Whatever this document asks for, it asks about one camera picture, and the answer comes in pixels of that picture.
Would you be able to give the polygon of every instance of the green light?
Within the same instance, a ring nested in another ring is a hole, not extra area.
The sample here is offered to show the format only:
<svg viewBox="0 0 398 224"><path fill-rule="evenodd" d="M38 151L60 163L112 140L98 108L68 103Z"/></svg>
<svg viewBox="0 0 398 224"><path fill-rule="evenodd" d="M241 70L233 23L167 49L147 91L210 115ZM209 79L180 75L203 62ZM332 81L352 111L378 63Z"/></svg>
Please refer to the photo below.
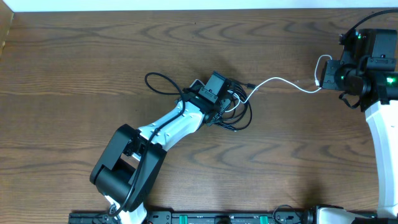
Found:
<svg viewBox="0 0 398 224"><path fill-rule="evenodd" d="M387 82L390 83L390 84L392 84L395 81L396 81L395 78L390 78L390 77L387 78Z"/></svg>

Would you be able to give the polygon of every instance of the white cable connector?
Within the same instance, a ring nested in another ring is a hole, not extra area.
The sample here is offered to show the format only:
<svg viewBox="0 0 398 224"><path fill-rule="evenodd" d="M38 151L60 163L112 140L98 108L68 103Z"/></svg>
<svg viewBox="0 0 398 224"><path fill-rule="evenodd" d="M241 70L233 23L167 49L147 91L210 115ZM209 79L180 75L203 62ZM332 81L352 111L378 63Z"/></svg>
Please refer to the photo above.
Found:
<svg viewBox="0 0 398 224"><path fill-rule="evenodd" d="M318 58L317 66L315 67L315 72L314 72L314 77L315 77L315 84L316 84L316 86L319 86L319 81L318 81L318 78L317 78L317 70L318 70L319 61L321 60L322 57L329 57L330 60L333 60L332 57L331 57L330 55L321 55L321 56ZM316 92L318 92L319 90L321 90L321 88L318 88L317 90L314 90L314 91L303 90L302 88L298 87L296 84L294 84L294 83L292 83L292 82L290 82L290 81L287 81L286 79L279 78L279 77L272 77L272 78L269 78L269 79L267 79L266 81L260 83L260 85L258 85L257 87L255 87L255 89L253 89L253 91L250 93L250 95L246 98L245 101L241 101L240 97L239 97L236 93L234 93L233 96L234 96L235 98L237 98L237 99L239 100L239 102L238 102L238 104L237 104L236 106L234 106L234 108L232 108L232 109L230 109L230 110L228 110L228 111L225 111L225 112L231 112L231 111L235 110L235 109L239 106L240 103L245 104L245 103L249 100L249 98L251 97L251 95L252 95L256 90L258 90L258 88L259 88L260 86L262 86L263 84L265 84L265 83L268 82L268 81L275 80L275 79L276 79L276 80L282 80L282 81L284 81L284 82L286 82L286 83L289 83L289 84L291 84L292 86L298 88L299 90L301 90L301 91L303 91L303 92L305 92L305 93L316 93Z"/></svg>

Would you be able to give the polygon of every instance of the wooden table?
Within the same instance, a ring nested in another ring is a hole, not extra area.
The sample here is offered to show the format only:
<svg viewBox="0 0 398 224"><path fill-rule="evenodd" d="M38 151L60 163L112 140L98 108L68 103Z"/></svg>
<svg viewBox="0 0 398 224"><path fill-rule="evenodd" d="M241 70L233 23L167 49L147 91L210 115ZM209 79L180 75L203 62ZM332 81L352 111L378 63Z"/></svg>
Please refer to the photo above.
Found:
<svg viewBox="0 0 398 224"><path fill-rule="evenodd" d="M112 134L174 107L174 96L145 86L147 72L181 87L217 70L246 83L278 76L314 90L318 57L339 58L338 34L372 12L17 13L0 62L0 223L66 223L71 211L108 207L89 175ZM396 29L397 21L389 14L361 27ZM162 79L151 83L174 91ZM147 204L176 211L264 211L283 203L375 210L371 134L364 114L338 94L264 85L251 98L246 130L204 127L169 151Z"/></svg>

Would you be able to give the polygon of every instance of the green component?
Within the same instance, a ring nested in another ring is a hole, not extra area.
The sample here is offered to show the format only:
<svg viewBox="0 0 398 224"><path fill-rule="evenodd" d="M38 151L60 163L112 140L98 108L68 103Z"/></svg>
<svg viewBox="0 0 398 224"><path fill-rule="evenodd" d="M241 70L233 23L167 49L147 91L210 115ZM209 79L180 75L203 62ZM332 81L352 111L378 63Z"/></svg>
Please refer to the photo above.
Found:
<svg viewBox="0 0 398 224"><path fill-rule="evenodd" d="M268 223L268 217L265 216L265 215L260 216L260 224L269 224Z"/></svg>
<svg viewBox="0 0 398 224"><path fill-rule="evenodd" d="M390 84L392 84L395 81L396 81L395 78L390 78L390 77L387 78L387 82L390 83Z"/></svg>
<svg viewBox="0 0 398 224"><path fill-rule="evenodd" d="M188 224L188 217L186 215L180 215L180 224Z"/></svg>

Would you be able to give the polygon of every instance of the white backdrop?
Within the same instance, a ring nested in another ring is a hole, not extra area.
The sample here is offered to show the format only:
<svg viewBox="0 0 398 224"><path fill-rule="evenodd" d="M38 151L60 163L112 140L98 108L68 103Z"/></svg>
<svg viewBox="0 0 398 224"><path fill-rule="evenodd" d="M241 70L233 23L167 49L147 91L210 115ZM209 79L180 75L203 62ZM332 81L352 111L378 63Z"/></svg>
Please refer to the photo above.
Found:
<svg viewBox="0 0 398 224"><path fill-rule="evenodd" d="M398 0L4 0L14 12L398 7Z"/></svg>

